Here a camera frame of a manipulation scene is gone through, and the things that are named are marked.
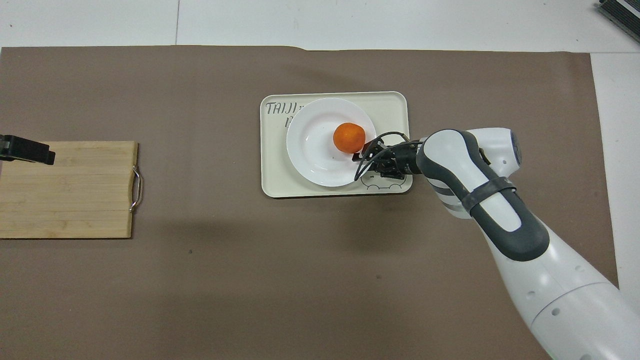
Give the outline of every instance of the black clamp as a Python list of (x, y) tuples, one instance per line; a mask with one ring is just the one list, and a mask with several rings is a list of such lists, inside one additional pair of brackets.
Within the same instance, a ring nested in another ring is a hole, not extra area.
[(489, 196), (505, 189), (515, 190), (516, 187), (506, 177), (496, 177), (495, 179), (491, 179), (486, 183), (478, 186), (474, 191), (470, 192), (467, 196), (462, 198), (462, 206), (465, 208), (465, 210), (471, 211), (474, 206), (480, 204)]
[(49, 146), (14, 135), (0, 135), (0, 160), (22, 160), (53, 165), (56, 153)]

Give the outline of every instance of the black rubber strap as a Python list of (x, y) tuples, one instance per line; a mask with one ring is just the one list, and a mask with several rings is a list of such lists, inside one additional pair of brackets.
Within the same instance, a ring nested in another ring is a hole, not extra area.
[(462, 198), (462, 206), (467, 211), (471, 211), (471, 209), (480, 204), (482, 201), (486, 200), (489, 196), (493, 195), (504, 189), (514, 189), (515, 185), (504, 176), (496, 177), (495, 179), (491, 179), (486, 183), (478, 186), (474, 191), (470, 192), (467, 196)]

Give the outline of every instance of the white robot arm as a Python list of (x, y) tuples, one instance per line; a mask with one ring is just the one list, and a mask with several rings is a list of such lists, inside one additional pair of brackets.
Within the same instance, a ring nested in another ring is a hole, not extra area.
[(451, 214), (478, 223), (513, 303), (552, 358), (640, 358), (640, 317), (516, 194), (507, 176), (521, 157), (511, 130), (447, 129), (405, 144), (373, 143), (361, 160), (382, 176), (424, 174)]

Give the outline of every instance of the metal handle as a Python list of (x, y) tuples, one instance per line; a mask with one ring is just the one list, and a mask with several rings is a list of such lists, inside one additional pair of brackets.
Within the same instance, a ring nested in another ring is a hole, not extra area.
[(136, 196), (136, 200), (134, 200), (134, 202), (129, 207), (130, 213), (135, 212), (136, 208), (138, 207), (138, 205), (140, 205), (140, 202), (142, 201), (142, 189), (144, 184), (142, 175), (140, 175), (137, 165), (133, 165), (133, 174), (138, 178), (138, 191), (137, 191), (138, 195)]

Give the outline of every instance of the black cable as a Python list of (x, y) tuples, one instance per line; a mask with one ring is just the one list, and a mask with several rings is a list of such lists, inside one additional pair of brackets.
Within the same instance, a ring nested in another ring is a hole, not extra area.
[(360, 160), (360, 165), (358, 166), (358, 170), (356, 170), (356, 176), (353, 178), (354, 181), (358, 181), (358, 179), (360, 178), (360, 176), (364, 175), (365, 172), (367, 172), (367, 168), (369, 167), (369, 165), (371, 165), (373, 163), (374, 160), (378, 159), (380, 156), (382, 156), (382, 154), (384, 154), (385, 151), (391, 151), (392, 149), (395, 149), (396, 147), (400, 147), (402, 145), (419, 145), (421, 142), (420, 141), (414, 141), (414, 142), (401, 142), (401, 143), (397, 143), (393, 146), (387, 147), (386, 149), (382, 150), (381, 152), (375, 154), (366, 164), (366, 166), (362, 169), (362, 171), (360, 171), (360, 167), (362, 166), (362, 163), (364, 162), (364, 158), (362, 158), (362, 160)]
[[(378, 142), (378, 140), (381, 140), (384, 136), (387, 136), (387, 135), (400, 135), (402, 136), (402, 139), (404, 139), (406, 142), (409, 141), (409, 138), (404, 133), (401, 133), (399, 131), (387, 131), (386, 133), (380, 134), (376, 136), (376, 138), (371, 140), (369, 142), (369, 146), (367, 146), (367, 149), (362, 154), (365, 154), (365, 156), (368, 156), (369, 151), (376, 145), (376, 142)], [(362, 167), (364, 160), (365, 160), (365, 157), (363, 156), (362, 159), (360, 159), (360, 162), (358, 163), (358, 170), (356, 170), (356, 177), (354, 178), (354, 181), (358, 181), (358, 178), (362, 176), (362, 174), (358, 176), (358, 173), (360, 172), (360, 168)]]

